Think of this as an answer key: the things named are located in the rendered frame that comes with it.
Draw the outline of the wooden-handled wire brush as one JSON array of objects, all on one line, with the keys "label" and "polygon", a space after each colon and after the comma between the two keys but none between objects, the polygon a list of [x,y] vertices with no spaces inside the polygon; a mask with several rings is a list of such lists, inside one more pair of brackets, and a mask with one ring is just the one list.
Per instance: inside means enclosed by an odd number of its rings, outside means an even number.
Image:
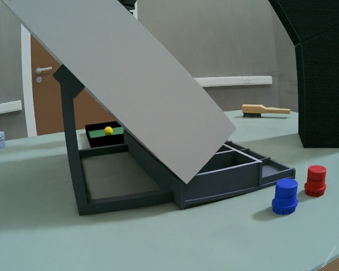
[{"label": "wooden-handled wire brush", "polygon": [[242,113],[244,113],[244,117],[261,117],[261,113],[290,114],[290,109],[266,108],[263,105],[244,104]]}]

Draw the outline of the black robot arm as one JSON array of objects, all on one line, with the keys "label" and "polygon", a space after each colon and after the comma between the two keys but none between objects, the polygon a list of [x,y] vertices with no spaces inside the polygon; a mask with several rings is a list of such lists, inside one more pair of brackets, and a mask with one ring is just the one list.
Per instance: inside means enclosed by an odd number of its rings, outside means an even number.
[{"label": "black robot arm", "polygon": [[[135,3],[137,0],[118,0],[129,12],[135,10]],[[133,15],[133,12],[130,12]]]}]

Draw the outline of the red plug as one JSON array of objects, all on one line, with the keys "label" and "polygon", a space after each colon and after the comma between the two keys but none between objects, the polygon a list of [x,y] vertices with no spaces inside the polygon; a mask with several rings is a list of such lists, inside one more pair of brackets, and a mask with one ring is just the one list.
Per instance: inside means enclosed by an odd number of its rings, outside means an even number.
[{"label": "red plug", "polygon": [[318,197],[324,194],[327,185],[325,184],[327,169],[321,165],[312,165],[308,168],[307,182],[305,183],[305,194]]}]

